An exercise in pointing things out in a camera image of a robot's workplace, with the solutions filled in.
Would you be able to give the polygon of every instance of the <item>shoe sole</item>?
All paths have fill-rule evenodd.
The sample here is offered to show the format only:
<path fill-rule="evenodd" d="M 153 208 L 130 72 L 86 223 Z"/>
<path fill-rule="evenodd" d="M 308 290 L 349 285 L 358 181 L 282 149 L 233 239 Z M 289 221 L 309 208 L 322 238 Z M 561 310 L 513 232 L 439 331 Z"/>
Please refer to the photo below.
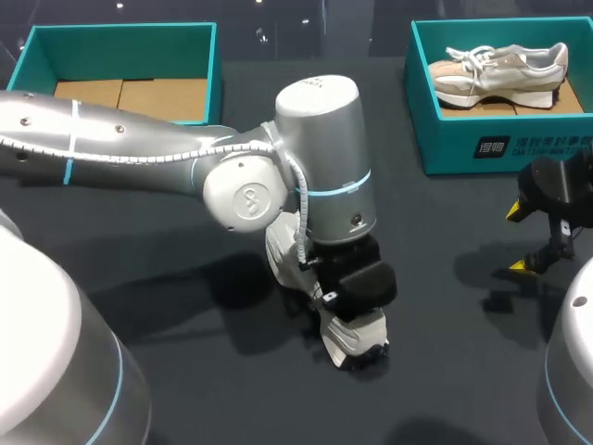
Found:
<path fill-rule="evenodd" d="M 339 366 L 342 371 L 359 371 L 365 369 L 367 366 L 375 365 L 384 358 L 389 352 L 389 343 L 382 345 L 374 345 L 365 353 L 357 356 L 348 355 Z"/>
<path fill-rule="evenodd" d="M 556 102 L 560 87 L 553 91 L 517 91 L 497 90 L 483 95 L 448 95 L 436 92 L 436 97 L 444 108 L 471 109 L 480 102 L 507 102 L 527 108 L 552 109 Z"/>

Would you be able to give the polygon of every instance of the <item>sneaker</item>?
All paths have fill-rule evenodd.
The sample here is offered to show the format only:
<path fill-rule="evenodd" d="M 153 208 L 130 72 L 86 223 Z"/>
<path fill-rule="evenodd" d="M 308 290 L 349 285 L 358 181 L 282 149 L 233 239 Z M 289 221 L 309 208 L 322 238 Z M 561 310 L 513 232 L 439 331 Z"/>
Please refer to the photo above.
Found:
<path fill-rule="evenodd" d="M 389 348 L 384 312 L 377 308 L 345 322 L 314 304 L 323 292 L 312 270 L 303 272 L 298 268 L 298 225 L 297 214 L 283 212 L 266 230 L 266 254 L 276 280 L 281 286 L 307 294 L 311 306 L 319 312 L 323 345 L 337 368 L 355 370 L 377 362 Z"/>
<path fill-rule="evenodd" d="M 517 44 L 472 51 L 447 48 L 452 60 L 429 66 L 436 96 L 453 108 L 469 109 L 487 97 L 530 108 L 553 107 L 568 70 L 568 47 L 529 49 Z"/>

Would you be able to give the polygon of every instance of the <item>cardboard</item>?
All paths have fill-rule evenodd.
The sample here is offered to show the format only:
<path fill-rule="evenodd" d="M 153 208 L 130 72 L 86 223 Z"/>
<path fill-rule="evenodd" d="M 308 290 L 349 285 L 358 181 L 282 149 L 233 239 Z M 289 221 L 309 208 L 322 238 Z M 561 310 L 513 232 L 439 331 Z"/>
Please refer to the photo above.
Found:
<path fill-rule="evenodd" d="M 552 109 L 537 109 L 537 108 L 526 108 L 515 106 L 517 115 L 529 116 L 529 115 L 540 115 L 540 114 L 581 114 L 583 108 L 574 93 L 573 87 L 568 82 L 568 79 L 560 85 L 560 93 L 558 96 L 558 102 L 552 107 Z"/>
<path fill-rule="evenodd" d="M 116 108 L 123 81 L 58 82 L 54 97 Z"/>
<path fill-rule="evenodd" d="M 476 104 L 470 109 L 450 109 L 441 107 L 445 118 L 475 118 L 478 116 L 514 116 L 515 109 L 511 104 Z"/>
<path fill-rule="evenodd" d="M 208 80 L 58 82 L 54 97 L 119 108 L 162 121 L 202 121 Z"/>
<path fill-rule="evenodd" d="M 164 121 L 202 121 L 207 96 L 206 79 L 124 81 L 118 108 Z"/>

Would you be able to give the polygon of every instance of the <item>robot logo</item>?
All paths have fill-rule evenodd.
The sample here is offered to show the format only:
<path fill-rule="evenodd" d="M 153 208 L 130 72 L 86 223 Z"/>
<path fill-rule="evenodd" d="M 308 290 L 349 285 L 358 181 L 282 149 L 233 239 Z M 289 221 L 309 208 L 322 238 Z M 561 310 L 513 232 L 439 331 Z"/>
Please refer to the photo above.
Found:
<path fill-rule="evenodd" d="M 236 191 L 234 212 L 244 220 L 258 220 L 270 209 L 270 191 L 263 184 L 245 184 Z"/>
<path fill-rule="evenodd" d="M 253 188 L 247 188 L 243 192 L 243 196 L 246 199 L 247 211 L 251 216 L 254 216 L 256 213 L 258 213 L 259 209 L 259 200 L 256 191 Z"/>

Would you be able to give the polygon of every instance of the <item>logo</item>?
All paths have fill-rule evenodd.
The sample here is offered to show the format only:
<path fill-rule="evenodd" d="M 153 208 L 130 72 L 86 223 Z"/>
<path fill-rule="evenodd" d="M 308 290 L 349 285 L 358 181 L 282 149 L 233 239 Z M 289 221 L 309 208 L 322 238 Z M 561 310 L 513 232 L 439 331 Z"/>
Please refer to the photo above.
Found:
<path fill-rule="evenodd" d="M 511 140 L 510 136 L 484 136 L 478 141 L 475 159 L 502 158 Z"/>
<path fill-rule="evenodd" d="M 249 212 L 251 216 L 254 216 L 259 210 L 259 200 L 256 191 L 253 188 L 246 188 L 243 192 L 243 196 L 246 199 L 247 212 Z"/>

